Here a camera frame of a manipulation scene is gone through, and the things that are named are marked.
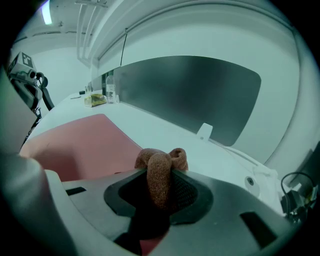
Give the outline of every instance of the white pipe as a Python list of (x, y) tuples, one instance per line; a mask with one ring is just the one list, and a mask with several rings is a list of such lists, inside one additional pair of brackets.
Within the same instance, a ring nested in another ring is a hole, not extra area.
[(99, 7), (94, 7), (94, 10), (92, 12), (88, 27), (86, 28), (86, 32), (85, 32), (85, 36), (84, 36), (84, 43), (83, 43), (83, 51), (82, 51), (82, 58), (84, 59), (86, 57), (86, 51), (87, 51), (87, 47), (88, 47), (88, 42), (89, 42), (89, 38), (90, 35), (92, 33), (92, 30), (96, 24), (99, 12), (100, 12), (100, 8)]
[(80, 6), (78, 23), (76, 26), (76, 57), (79, 61), (81, 61), (87, 67), (90, 67), (90, 63), (88, 61), (80, 58), (81, 36), (84, 28), (84, 19), (85, 19), (87, 7), (88, 7), (87, 5), (83, 5), (83, 4)]

